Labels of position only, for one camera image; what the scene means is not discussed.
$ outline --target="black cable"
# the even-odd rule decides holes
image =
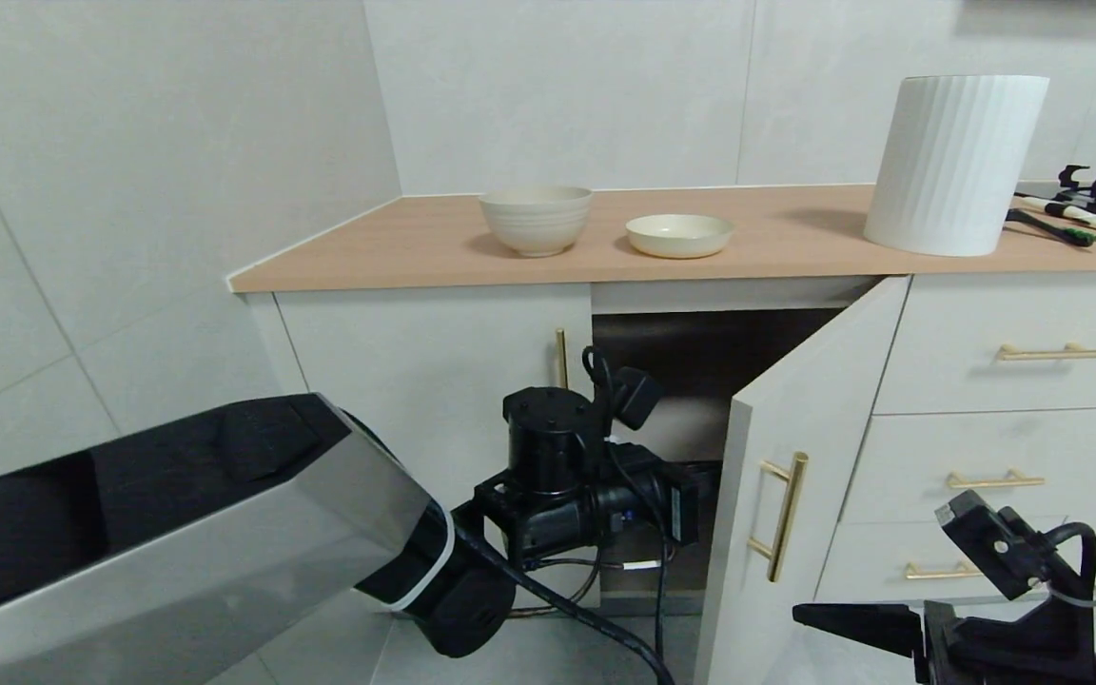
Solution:
[[[600,555],[597,555],[597,551],[595,552],[594,559],[576,559],[576,560],[579,560],[583,564],[590,566],[591,574],[586,576],[586,581],[582,582],[582,586],[579,587],[578,591],[573,593],[573,595],[570,595],[569,602],[573,602],[574,604],[578,602],[582,602],[582,597],[584,597],[586,593],[590,593],[591,587],[595,585],[595,581],[597,581],[597,578],[600,578],[600,568],[601,568]],[[556,566],[556,564],[539,562],[536,568],[544,568],[545,566]],[[553,610],[556,609],[553,609],[553,607],[551,606],[523,607],[521,609],[511,609],[509,615],[506,615],[506,618],[530,618],[534,616],[548,616]]]
[[[603,378],[595,377],[595,374],[600,368],[595,367],[597,363],[603,370]],[[612,422],[615,420],[615,407],[613,403],[613,396],[615,392],[615,385],[612,380],[612,367],[608,365],[608,358],[603,355],[603,352],[598,351],[594,345],[589,345],[582,351],[582,367],[586,369],[587,376],[591,380],[595,383],[596,386],[601,386],[604,392],[604,400],[606,403],[606,415],[604,416],[603,433],[604,435],[612,434]],[[640,486],[628,476],[628,472],[620,465],[620,460],[615,457],[612,446],[606,445],[604,448],[604,454],[608,456],[609,463],[615,467],[616,471],[620,473],[624,479],[625,484],[632,493],[640,499],[649,513],[651,513],[653,518],[653,525],[658,528],[658,535],[661,538],[662,549],[658,558],[658,595],[653,600],[653,650],[658,652],[659,658],[665,659],[665,647],[664,638],[664,625],[662,625],[662,600],[666,595],[666,562],[671,556],[671,541],[670,537],[666,535],[666,525],[662,523],[662,515],[659,513],[658,507],[653,506],[649,494],[646,494]]]
[[[659,658],[653,650],[649,649],[642,638],[636,637],[636,635],[629,632],[628,630],[618,627],[618,625],[613,624],[610,620],[603,618],[603,616],[597,616],[594,612],[585,610],[572,602],[569,602],[566,597],[561,597],[557,593],[552,593],[543,582],[534,580],[518,569],[513,568],[505,557],[501,556],[499,551],[493,549],[493,547],[484,540],[481,535],[476,535],[463,525],[456,526],[456,539],[463,543],[468,549],[476,551],[483,560],[495,568],[501,575],[505,575],[511,581],[517,582],[518,585],[526,587],[529,593],[536,595],[544,602],[548,602],[549,606],[552,606],[557,610],[564,613],[566,616],[573,618],[580,624],[587,625],[593,629],[596,629],[605,637],[613,638],[616,642],[620,642],[621,646],[627,647],[631,650],[644,663],[649,664],[652,669],[653,675],[658,676],[658,682],[664,685],[674,685],[674,677],[671,676],[671,672],[667,671],[666,664],[662,663],[662,659]]]
[[[1058,547],[1074,537],[1082,538],[1082,571],[1080,571],[1080,576],[1088,586],[1088,597],[1086,598],[1092,600],[1093,583],[1096,581],[1096,533],[1093,533],[1093,528],[1087,524],[1066,523],[1054,526],[1044,535],[1052,547]]]
[[[594,566],[597,559],[573,559],[573,557],[557,557],[556,559],[540,559],[536,562],[529,562],[527,564],[527,571],[539,571],[540,568],[548,568],[549,566]],[[597,560],[597,567],[612,569],[612,571],[620,571],[624,566],[615,562],[602,562]]]

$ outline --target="white vase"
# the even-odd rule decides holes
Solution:
[[[996,250],[1048,79],[904,79],[865,237],[926,255]]]

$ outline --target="cabinet handle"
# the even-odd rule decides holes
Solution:
[[[979,578],[984,572],[967,562],[954,564],[954,571],[921,571],[916,563],[904,567],[904,581],[951,581],[956,578]]]
[[[996,352],[1000,363],[1049,363],[1052,359],[1096,359],[1096,350],[1086,350],[1070,342],[1063,350],[1018,350],[1013,345],[1001,345]]]
[[[569,352],[566,351],[566,330],[557,329],[557,380],[569,390]]]
[[[746,546],[756,550],[760,555],[768,559],[768,582],[776,582],[780,578],[780,564],[784,562],[784,549],[789,543],[789,533],[792,530],[792,520],[797,514],[797,500],[801,495],[801,480],[806,476],[806,465],[810,463],[810,457],[804,452],[792,454],[792,468],[786,471],[773,463],[761,463],[764,472],[784,481],[784,501],[780,502],[780,520],[777,521],[777,530],[773,536],[773,546],[768,547],[755,537],[746,539]]]
[[[1030,478],[1016,468],[1008,469],[1007,476],[1000,480],[964,480],[958,472],[951,471],[945,477],[945,487],[949,490],[982,489],[982,487],[1035,487],[1047,486],[1047,478]]]

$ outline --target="ceramic bowl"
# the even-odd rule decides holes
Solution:
[[[716,255],[730,242],[734,225],[703,214],[653,214],[625,225],[631,247],[669,260]]]
[[[479,196],[488,229],[523,256],[551,256],[573,246],[591,214],[593,192],[526,185]]]

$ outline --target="countertop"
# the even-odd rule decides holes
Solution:
[[[578,243],[527,259],[488,232],[473,195],[400,198],[230,278],[235,292],[601,283],[713,277],[1096,271],[1096,247],[1071,248],[1009,225],[987,256],[926,256],[861,238],[871,185],[601,191]],[[730,247],[700,260],[633,250],[625,221],[699,213],[733,221]]]

